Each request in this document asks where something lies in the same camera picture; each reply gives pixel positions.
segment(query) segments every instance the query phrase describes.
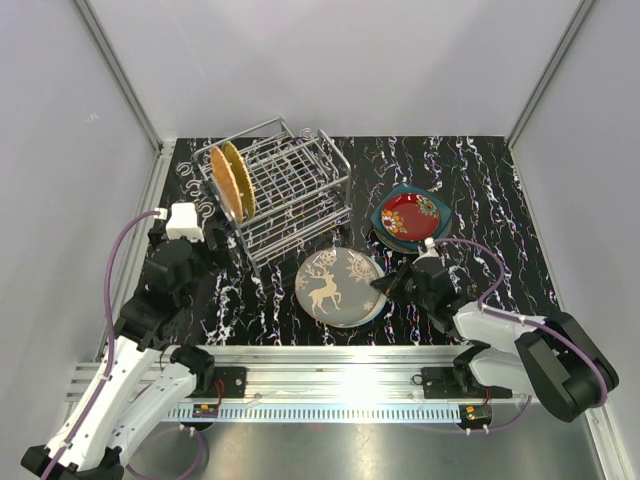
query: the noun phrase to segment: metal wire rack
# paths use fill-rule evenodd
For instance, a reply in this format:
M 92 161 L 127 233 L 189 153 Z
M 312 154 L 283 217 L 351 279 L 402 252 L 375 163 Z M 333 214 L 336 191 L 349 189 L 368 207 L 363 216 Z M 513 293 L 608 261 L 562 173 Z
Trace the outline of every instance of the metal wire rack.
M 275 135 L 260 135 L 274 127 L 279 127 Z M 256 137 L 240 149 L 256 195 L 256 215 L 243 223 L 211 171 L 211 148 L 240 137 Z M 192 158 L 258 270 L 351 218 L 351 166 L 322 130 L 317 135 L 304 130 L 296 138 L 275 118 L 207 145 Z

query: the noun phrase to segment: snowflake design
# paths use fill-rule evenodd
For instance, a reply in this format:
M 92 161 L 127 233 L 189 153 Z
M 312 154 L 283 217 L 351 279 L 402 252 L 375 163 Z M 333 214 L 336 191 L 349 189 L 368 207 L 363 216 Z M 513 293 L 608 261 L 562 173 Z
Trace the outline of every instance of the snowflake design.
M 351 254 L 347 270 L 349 270 L 349 277 L 355 278 L 356 283 L 369 283 L 376 278 L 376 272 L 371 262 L 360 255 Z
M 404 228 L 404 221 L 398 212 L 382 210 L 380 221 L 382 222 L 382 226 L 391 233 L 407 233 L 407 229 Z
M 296 290 L 303 290 L 307 285 L 309 285 L 309 280 L 304 276 L 304 273 L 296 275 Z
M 438 207 L 436 207 L 435 203 L 422 195 L 418 195 L 417 197 L 418 199 L 416 203 L 418 204 L 418 208 L 421 213 L 428 215 L 429 217 L 440 218 L 440 211 L 438 210 Z

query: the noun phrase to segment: reindeer plate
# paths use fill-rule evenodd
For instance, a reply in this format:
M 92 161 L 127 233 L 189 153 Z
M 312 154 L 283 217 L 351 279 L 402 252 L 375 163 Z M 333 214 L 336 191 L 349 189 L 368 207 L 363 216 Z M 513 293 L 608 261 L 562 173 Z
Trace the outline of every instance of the reindeer plate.
M 366 255 L 348 248 L 329 248 L 311 255 L 296 275 L 296 297 L 314 319 L 338 328 L 371 321 L 386 297 L 369 282 L 382 269 Z

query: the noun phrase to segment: black marble table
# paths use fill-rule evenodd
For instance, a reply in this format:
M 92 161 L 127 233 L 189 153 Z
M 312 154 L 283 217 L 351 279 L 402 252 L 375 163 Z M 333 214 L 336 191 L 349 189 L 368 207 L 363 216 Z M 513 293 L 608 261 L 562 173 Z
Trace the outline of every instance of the black marble table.
M 385 272 L 404 254 L 384 247 L 368 220 L 399 183 L 434 193 L 453 210 L 451 236 L 489 246 L 504 262 L 506 278 L 490 305 L 525 314 L 557 309 L 556 297 L 510 152 L 502 137 L 347 137 L 335 138 L 351 163 L 353 220 L 347 234 L 336 231 L 330 244 L 375 257 Z M 203 214 L 212 202 L 203 196 L 202 178 L 190 162 L 192 152 L 212 139 L 179 139 L 162 193 L 161 206 L 195 201 Z M 413 307 L 387 303 L 371 323 L 334 329 L 310 318 L 293 290 L 293 262 L 267 267 L 260 283 L 240 256 L 233 267 L 211 275 L 184 312 L 174 342 L 206 345 L 438 345 L 454 343 L 435 331 Z M 478 296 L 495 280 L 492 260 L 467 246 L 447 245 L 446 265 L 458 288 Z

